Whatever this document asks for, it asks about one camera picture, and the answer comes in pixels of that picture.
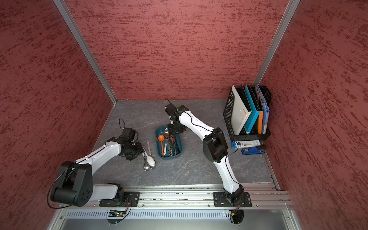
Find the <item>blue binder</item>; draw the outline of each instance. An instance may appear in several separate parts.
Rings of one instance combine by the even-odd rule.
[[[262,122],[262,133],[265,134],[266,133],[266,129],[267,129],[267,123],[268,123],[268,116],[270,114],[270,109],[267,105],[267,102],[265,100],[265,97],[263,96],[261,89],[259,88],[258,85],[256,85],[257,87],[257,91],[260,95],[261,98],[261,103],[262,103],[262,109],[263,109],[263,122]]]
[[[246,93],[247,98],[248,98],[249,105],[251,106],[251,110],[252,110],[251,115],[248,117],[248,120],[245,122],[245,125],[244,125],[245,131],[247,132],[247,134],[250,134],[250,132],[251,132],[253,126],[254,126],[254,123],[257,120],[258,116],[259,116],[260,110],[259,110],[259,107],[257,106],[258,107],[258,109],[257,109],[255,104],[254,104],[254,102],[257,102],[257,100],[256,100],[256,96],[254,95],[254,92],[252,91],[250,86],[245,85],[244,90],[245,90],[245,93]]]

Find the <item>black file holder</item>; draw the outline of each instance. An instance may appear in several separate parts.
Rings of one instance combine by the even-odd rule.
[[[269,106],[271,99],[272,99],[272,94],[270,93],[270,91],[267,89],[266,86],[260,86],[259,88],[261,89],[261,92],[263,96],[265,97],[267,105]],[[243,127],[239,135],[234,135],[233,127],[231,125],[231,116],[233,114],[233,107],[234,107],[234,94],[233,94],[233,91],[230,90],[229,97],[227,98],[227,102],[226,102],[226,106],[225,106],[223,115],[224,115],[227,131],[229,135],[234,138],[231,141],[254,141],[254,140],[264,141],[271,135],[271,132],[268,129],[268,127],[266,129],[265,134],[259,134],[257,125],[253,126],[250,134],[247,134],[245,131],[245,128]]]

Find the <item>black joint motor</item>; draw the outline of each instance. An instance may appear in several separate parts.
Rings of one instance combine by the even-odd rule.
[[[135,133],[136,131],[132,128],[124,128],[119,138],[124,139],[128,142],[133,142]]]
[[[203,153],[209,161],[217,163],[227,156],[227,143],[220,128],[214,129],[203,139]]]
[[[172,135],[183,133],[187,129],[185,125],[180,123],[179,117],[183,112],[188,110],[189,109],[184,105],[176,107],[173,103],[170,103],[165,107],[165,112],[170,116],[170,120],[173,121],[172,124],[167,125],[167,128]]]
[[[225,193],[227,202],[232,206],[237,206],[237,204],[241,201],[241,198],[243,197],[244,188],[239,185],[239,188],[235,192],[229,193],[225,190]]]

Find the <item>blue stapler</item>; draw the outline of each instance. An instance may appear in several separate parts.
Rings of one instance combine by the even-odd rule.
[[[260,146],[251,147],[251,148],[245,148],[245,149],[241,150],[241,153],[243,155],[259,154],[259,153],[265,153],[265,152],[266,152],[266,146],[265,145],[260,145]]]

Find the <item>robotic arm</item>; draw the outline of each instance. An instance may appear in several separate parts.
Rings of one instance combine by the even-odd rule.
[[[167,126],[171,134],[183,133],[188,127],[203,141],[204,155],[215,164],[219,171],[227,201],[231,205],[238,203],[243,196],[244,189],[236,180],[230,167],[227,143],[222,130],[204,124],[183,105],[176,107],[170,103],[165,107],[165,112],[170,116],[171,124]]]
[[[81,207],[89,201],[111,199],[114,206],[124,202],[123,187],[118,184],[97,184],[92,182],[92,175],[114,156],[133,160],[144,152],[141,143],[134,141],[136,131],[124,128],[119,138],[111,138],[105,145],[74,162],[61,164],[53,186],[50,199]]]

